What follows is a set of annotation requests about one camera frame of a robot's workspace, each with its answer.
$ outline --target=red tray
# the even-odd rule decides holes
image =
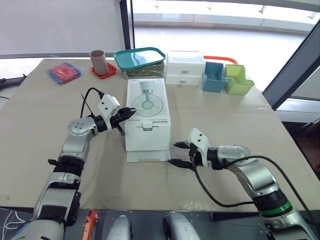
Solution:
[[[96,74],[96,71],[93,67],[90,68],[90,71],[100,79],[106,79],[108,77],[111,77],[112,75],[115,75],[117,73],[117,68],[108,62],[106,64],[109,69],[109,72],[106,75],[99,76],[98,74]]]

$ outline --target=black wire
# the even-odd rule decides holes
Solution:
[[[244,201],[244,202],[239,202],[239,203],[235,203],[235,204],[223,204],[221,202],[219,202],[217,199],[214,198],[214,196],[211,195],[211,193],[209,192],[209,190],[206,188],[206,186],[204,185],[204,183],[202,182],[199,173],[197,171],[197,166],[195,164],[195,159],[193,157],[190,158],[191,160],[191,164],[192,164],[192,168],[193,171],[195,173],[196,179],[198,179],[198,182],[200,183],[201,187],[203,188],[203,190],[205,191],[205,193],[209,196],[209,198],[211,198],[212,201],[214,201],[216,204],[218,204],[221,207],[224,208],[233,208],[233,207],[237,207],[237,206],[241,206],[241,205],[247,205],[247,204],[254,204],[253,201]]]
[[[316,119],[316,120],[314,120],[314,121],[312,121],[312,123],[314,124],[316,121],[318,121],[320,119],[320,117],[318,118],[318,119]]]
[[[81,118],[81,119],[82,119],[82,116],[83,116],[83,114],[84,114],[84,108],[85,108],[85,104],[86,104],[86,101],[87,101],[87,97],[88,97],[88,95],[89,95],[89,93],[90,93],[91,90],[95,90],[95,91],[99,94],[100,98],[101,98],[101,94],[103,94],[101,91],[99,91],[99,90],[96,89],[95,87],[90,87],[90,88],[88,89],[88,91],[86,91],[86,94],[85,94],[85,96],[84,96],[84,98],[83,98],[82,106],[81,106],[81,113],[80,113],[80,118]]]
[[[281,167],[274,162],[272,159],[266,157],[266,156],[261,156],[261,155],[254,155],[254,156],[246,156],[237,160],[234,160],[232,162],[227,163],[226,165],[224,165],[224,168],[227,168],[229,166],[231,166],[232,164],[241,162],[243,160],[248,160],[248,159],[264,159],[267,160],[268,162],[272,163],[278,170],[279,172],[282,174],[282,176],[284,177],[284,179],[287,181],[287,183],[289,184],[289,186],[291,187],[292,191],[294,192],[294,194],[296,195],[296,197],[298,198],[298,200],[300,201],[301,205],[303,206],[303,208],[305,209],[306,214],[308,215],[308,217],[310,218],[310,220],[312,221],[313,225],[317,228],[317,230],[319,231],[319,224],[317,223],[317,221],[315,220],[315,218],[312,216],[309,208],[307,207],[307,205],[305,204],[305,202],[303,201],[303,199],[301,198],[301,196],[299,195],[298,191],[296,190],[296,188],[294,187],[294,185],[292,184],[292,182],[290,181],[290,179],[288,178],[288,176],[286,175],[286,173],[281,169]]]

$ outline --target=floor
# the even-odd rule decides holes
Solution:
[[[289,60],[305,35],[223,28],[135,27],[135,47],[200,51],[235,59],[263,91]]]
[[[320,121],[310,126],[296,122],[283,122],[283,125],[320,180]]]

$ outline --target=white wall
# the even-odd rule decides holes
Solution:
[[[320,99],[320,67],[291,95],[295,98]]]
[[[118,0],[1,0],[0,55],[125,49]]]

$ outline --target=white drawer box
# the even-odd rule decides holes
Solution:
[[[178,76],[167,75],[165,77],[165,84],[168,85],[199,85],[202,76]]]
[[[171,79],[176,77],[179,81],[182,81],[181,84],[183,84],[184,79],[185,81],[188,79],[187,82],[192,83],[191,79],[202,77],[205,67],[204,57],[198,51],[169,51],[165,70],[166,84],[179,84],[176,80],[174,80],[174,83],[170,83]]]

